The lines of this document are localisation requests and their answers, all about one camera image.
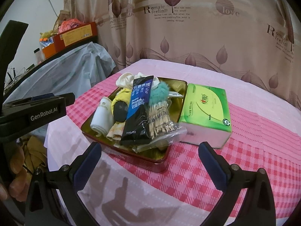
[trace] cardboard box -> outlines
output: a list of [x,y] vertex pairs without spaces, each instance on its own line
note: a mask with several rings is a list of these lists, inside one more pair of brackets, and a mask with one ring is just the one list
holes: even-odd
[[213,148],[222,148],[232,133],[226,91],[188,84],[179,122],[188,131],[181,141],[195,145],[207,141]]
[[53,37],[53,43],[55,45],[55,50],[58,53],[74,43],[96,35],[96,23],[91,22],[55,35]]
[[51,43],[49,46],[42,49],[45,58],[50,58],[52,55],[55,55],[57,52],[55,50],[54,43]]

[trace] pink checkered bed sheet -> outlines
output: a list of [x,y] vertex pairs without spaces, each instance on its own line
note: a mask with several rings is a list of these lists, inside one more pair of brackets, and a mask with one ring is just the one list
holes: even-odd
[[[116,89],[115,82],[120,75],[117,73],[97,84],[67,108],[67,115],[78,127],[94,112],[101,98]],[[301,198],[301,155],[291,159],[292,153],[301,154],[300,137],[254,112],[231,103],[229,108],[233,133],[216,152],[229,164],[238,164],[244,170],[266,169],[274,194],[276,217],[288,217]],[[169,168],[161,174],[113,159],[153,187],[207,211],[212,210],[222,194],[215,189],[199,160],[197,146],[174,144],[168,157]],[[245,192],[240,194],[232,217],[237,216]]]

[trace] hand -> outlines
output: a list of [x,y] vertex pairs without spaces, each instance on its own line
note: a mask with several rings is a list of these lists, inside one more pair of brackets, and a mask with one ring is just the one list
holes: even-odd
[[17,201],[26,201],[29,182],[26,180],[27,172],[23,168],[24,160],[23,150],[20,146],[18,146],[9,163],[10,168],[12,172],[16,174],[16,177],[9,185],[9,193],[6,188],[0,184],[1,201],[6,200],[9,195],[16,198]]

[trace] black packet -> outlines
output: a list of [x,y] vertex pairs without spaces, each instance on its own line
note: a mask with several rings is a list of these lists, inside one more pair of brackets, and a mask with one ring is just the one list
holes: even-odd
[[151,142],[147,113],[153,79],[154,76],[147,76],[133,81],[128,114],[120,140],[123,146]]

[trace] white wall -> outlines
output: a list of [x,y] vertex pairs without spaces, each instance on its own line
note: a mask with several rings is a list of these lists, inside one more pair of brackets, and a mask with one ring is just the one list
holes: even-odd
[[[64,8],[64,0],[51,0],[57,15]],[[17,50],[15,59],[10,66],[15,67],[16,73],[23,67],[36,64],[33,51],[39,47],[40,32],[53,29],[57,17],[48,0],[15,0],[0,22],[0,34],[9,20],[29,24]]]

